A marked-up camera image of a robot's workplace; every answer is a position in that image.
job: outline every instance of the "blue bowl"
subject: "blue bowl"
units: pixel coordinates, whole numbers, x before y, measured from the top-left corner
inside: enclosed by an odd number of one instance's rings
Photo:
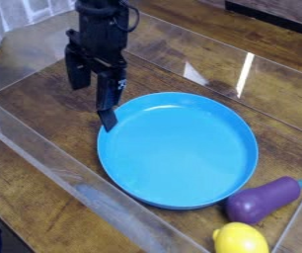
[[[139,201],[170,210],[206,207],[250,178],[257,145],[241,117],[216,101],[154,93],[117,110],[97,150],[114,183]]]

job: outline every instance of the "toy vegetable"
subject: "toy vegetable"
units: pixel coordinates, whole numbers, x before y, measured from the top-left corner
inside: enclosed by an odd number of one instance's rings
[[[268,184],[244,189],[226,200],[230,221],[256,224],[280,207],[294,201],[302,192],[302,180],[281,177]]]
[[[216,253],[268,253],[264,237],[249,225],[232,222],[213,232]]]

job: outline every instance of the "yellow lemon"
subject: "yellow lemon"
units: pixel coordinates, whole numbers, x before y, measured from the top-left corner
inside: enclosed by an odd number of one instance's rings
[[[264,237],[249,225],[232,222],[213,232],[217,253],[268,253]]]

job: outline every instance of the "purple eggplant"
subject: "purple eggplant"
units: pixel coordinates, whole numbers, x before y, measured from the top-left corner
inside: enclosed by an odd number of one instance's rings
[[[230,221],[258,223],[274,210],[293,202],[302,192],[302,180],[281,177],[256,188],[228,197],[226,214]]]

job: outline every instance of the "plastic toy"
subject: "plastic toy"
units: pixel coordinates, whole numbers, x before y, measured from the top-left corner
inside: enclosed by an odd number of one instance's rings
[[[244,189],[226,200],[230,221],[256,224],[280,207],[293,202],[302,192],[302,180],[281,177],[268,184]]]
[[[249,225],[232,222],[213,232],[216,253],[268,253],[262,235]]]

